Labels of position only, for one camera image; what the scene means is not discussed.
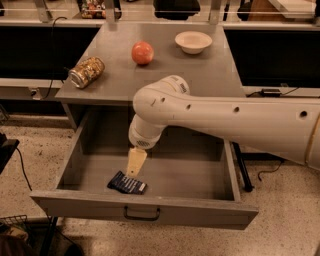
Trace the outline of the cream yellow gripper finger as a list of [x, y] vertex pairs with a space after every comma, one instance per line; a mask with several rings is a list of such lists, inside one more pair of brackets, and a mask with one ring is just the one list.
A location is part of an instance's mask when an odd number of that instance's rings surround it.
[[147, 157], [147, 153], [143, 149], [131, 148], [128, 153], [128, 164], [126, 175], [129, 177], [136, 177]]

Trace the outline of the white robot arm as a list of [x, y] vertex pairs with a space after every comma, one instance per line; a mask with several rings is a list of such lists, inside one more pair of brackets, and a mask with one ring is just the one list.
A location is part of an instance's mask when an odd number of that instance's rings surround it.
[[320, 103], [303, 98], [198, 97], [170, 75], [139, 89], [128, 137], [151, 149], [168, 126], [179, 126], [320, 169]]

